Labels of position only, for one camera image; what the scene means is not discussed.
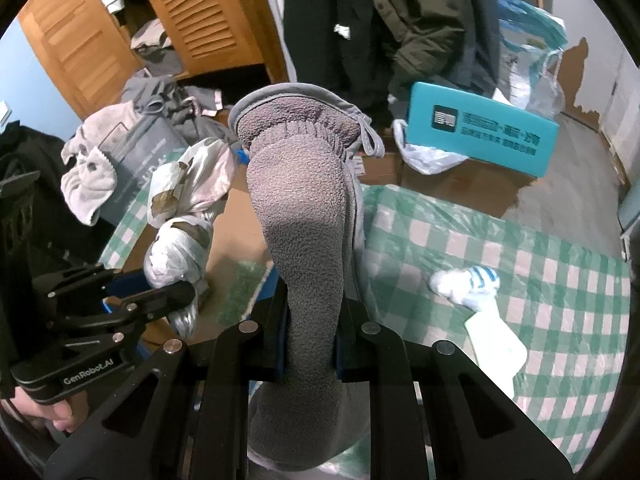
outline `green checkered blanket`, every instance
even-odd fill
[[[473,312],[428,287],[439,269],[500,276],[502,318],[529,350],[516,404],[578,470],[611,406],[625,354],[630,281],[621,260],[396,186],[364,189],[367,307],[402,338],[449,339],[475,359]]]
[[[184,150],[175,150],[169,153],[165,162],[178,160]],[[146,227],[146,203],[149,198],[149,185],[147,182],[138,192],[135,199],[129,205],[127,212],[117,225],[107,246],[100,255],[99,263],[108,269],[119,269],[127,261],[133,246],[140,238]]]

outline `metal screw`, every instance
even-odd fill
[[[251,334],[252,332],[258,330],[258,324],[255,321],[248,319],[240,323],[238,328],[240,329],[240,332],[244,334]]]
[[[165,341],[162,345],[162,350],[167,352],[168,354],[175,354],[182,349],[182,341],[179,339],[169,339]]]
[[[456,346],[451,341],[438,341],[436,350],[442,355],[451,355],[456,351]]]
[[[375,335],[378,332],[380,332],[380,325],[374,321],[367,321],[366,323],[363,323],[362,326],[360,327],[360,329],[365,333],[365,334],[369,334],[369,335]]]

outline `human hand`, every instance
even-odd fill
[[[18,387],[15,389],[15,397],[11,399],[11,402],[15,409],[35,426],[38,420],[45,418],[51,420],[58,431],[67,431],[69,433],[77,430],[89,415],[86,392],[75,394],[73,397],[61,400],[52,406],[41,406],[31,399],[22,388]],[[13,418],[20,420],[11,406],[4,400],[2,401],[2,406]]]

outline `white plastic bag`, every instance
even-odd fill
[[[204,278],[213,226],[195,216],[178,216],[166,222],[145,255],[144,271],[154,287],[180,280],[196,283]]]
[[[159,229],[156,240],[146,250],[143,270],[153,288],[179,281],[194,286],[193,302],[167,315],[169,324],[182,338],[193,335],[200,298],[209,288],[205,273],[212,231],[208,220],[195,216],[172,218]]]
[[[561,19],[521,0],[498,0],[498,16],[502,35],[498,86],[511,104],[524,110],[540,78],[548,78],[552,57],[559,65],[566,29]]]
[[[204,139],[177,162],[163,164],[151,177],[147,221],[159,228],[169,218],[196,215],[212,221],[219,200],[231,188],[236,158],[223,140]]]
[[[550,55],[547,56],[544,71],[531,92],[526,109],[527,112],[531,112],[532,114],[553,119],[564,110],[564,91],[558,82],[562,53],[558,56],[556,70],[554,72],[549,72],[548,70],[549,60]]]
[[[404,142],[406,122],[402,119],[396,119],[393,122],[393,130],[402,160],[423,175],[442,173],[468,159],[468,156],[459,153],[443,152],[436,148]]]

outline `gray clothing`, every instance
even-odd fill
[[[131,38],[131,49],[137,50],[146,46],[168,47],[172,46],[171,39],[167,36],[162,22],[156,18],[146,22]]]
[[[258,90],[229,116],[250,154],[249,194],[289,289],[285,380],[263,384],[249,406],[250,456],[271,469],[313,468],[369,430],[367,385],[343,384],[332,370],[342,295],[360,299],[362,194],[351,157],[361,139],[369,153],[384,153],[369,123],[308,84]]]
[[[233,149],[238,147],[238,138],[229,128],[211,117],[198,115],[196,107],[188,100],[194,97],[200,108],[217,110],[214,91],[197,89],[196,92],[193,88],[181,88],[171,76],[133,76],[125,83],[121,101],[133,101],[137,110],[167,118],[190,145],[214,137],[224,140]]]

